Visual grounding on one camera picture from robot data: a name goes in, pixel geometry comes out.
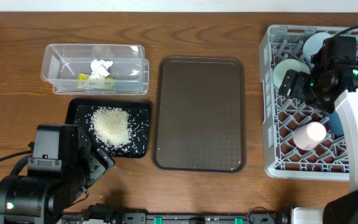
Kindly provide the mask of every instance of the clear plastic container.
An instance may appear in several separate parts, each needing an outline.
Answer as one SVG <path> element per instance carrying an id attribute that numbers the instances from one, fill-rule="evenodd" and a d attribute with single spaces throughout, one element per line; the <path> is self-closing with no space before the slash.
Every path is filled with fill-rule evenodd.
<path id="1" fill-rule="evenodd" d="M 106 80 L 80 79 L 91 75 L 94 59 L 113 61 Z M 41 79 L 53 92 L 67 95 L 144 95 L 149 89 L 149 61 L 140 45 L 50 44 Z"/>

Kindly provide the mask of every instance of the wooden table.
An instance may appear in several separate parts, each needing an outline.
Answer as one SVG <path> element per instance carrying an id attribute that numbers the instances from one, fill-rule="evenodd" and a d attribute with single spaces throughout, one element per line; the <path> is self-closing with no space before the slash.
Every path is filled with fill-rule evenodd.
<path id="1" fill-rule="evenodd" d="M 355 26 L 358 14 L 298 13 L 0 13 L 0 157 L 27 149 L 40 123 L 64 123 L 74 96 L 54 95 L 40 79 L 51 43 L 140 44 L 150 60 L 149 93 L 111 98 L 155 104 L 158 64 L 170 55 L 238 58 L 246 76 L 247 165 L 238 174 L 168 172 L 149 150 L 141 159 L 117 158 L 71 208 L 108 203 L 149 212 L 246 213 L 254 206 L 323 207 L 347 193 L 347 183 L 272 179 L 263 165 L 262 85 L 258 45 L 271 24 Z M 0 180 L 19 158 L 0 163 Z"/>

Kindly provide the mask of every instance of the transparent bin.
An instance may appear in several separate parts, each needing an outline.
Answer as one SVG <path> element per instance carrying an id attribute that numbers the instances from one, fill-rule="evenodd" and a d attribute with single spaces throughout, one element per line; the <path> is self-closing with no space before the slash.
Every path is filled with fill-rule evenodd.
<path id="1" fill-rule="evenodd" d="M 113 61 L 108 80 L 80 80 L 91 75 L 94 59 Z M 144 95 L 149 89 L 149 61 L 140 45 L 50 44 L 41 79 L 66 95 Z"/>
<path id="2" fill-rule="evenodd" d="M 349 181 L 346 140 L 328 131 L 326 138 L 312 151 L 300 151 L 292 143 L 293 132 L 310 121 L 328 121 L 321 111 L 304 102 L 278 94 L 273 70 L 282 60 L 294 58 L 305 63 L 303 44 L 318 32 L 337 34 L 344 27 L 271 25 L 259 45 L 259 72 L 264 91 L 264 167 L 269 177 Z M 345 35 L 356 37 L 358 29 Z"/>

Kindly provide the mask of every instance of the dish rack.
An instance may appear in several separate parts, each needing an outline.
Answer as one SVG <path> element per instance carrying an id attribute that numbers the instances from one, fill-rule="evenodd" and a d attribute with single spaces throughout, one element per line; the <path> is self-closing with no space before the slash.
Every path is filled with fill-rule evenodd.
<path id="1" fill-rule="evenodd" d="M 302 46 L 318 32 L 337 34 L 343 27 L 272 25 L 259 44 L 260 81 L 264 91 L 264 167 L 269 177 L 309 180 L 349 181 L 349 163 L 344 136 L 330 130 L 313 150 L 303 151 L 293 143 L 294 130 L 311 121 L 329 121 L 320 110 L 297 99 L 280 96 L 273 84 L 273 70 L 282 60 L 294 58 L 303 63 Z M 358 29 L 346 35 L 357 38 Z"/>

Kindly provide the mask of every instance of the wood grain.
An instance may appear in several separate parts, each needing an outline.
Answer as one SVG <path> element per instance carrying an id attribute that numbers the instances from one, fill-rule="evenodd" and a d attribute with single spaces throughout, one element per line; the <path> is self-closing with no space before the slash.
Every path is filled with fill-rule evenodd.
<path id="1" fill-rule="evenodd" d="M 358 25 L 358 14 L 299 13 L 0 13 L 0 157 L 24 151 L 40 123 L 63 123 L 72 96 L 52 93 L 40 79 L 45 47 L 51 43 L 140 44 L 150 60 L 155 104 L 158 64 L 167 56 L 234 57 L 245 68 L 247 165 L 238 174 L 168 172 L 157 169 L 150 150 L 141 159 L 117 158 L 117 165 L 92 188 L 86 202 L 118 210 L 245 213 L 254 206 L 323 207 L 347 193 L 347 183 L 271 179 L 263 166 L 262 85 L 258 45 L 271 24 Z M 0 163 L 0 180 L 18 158 Z"/>

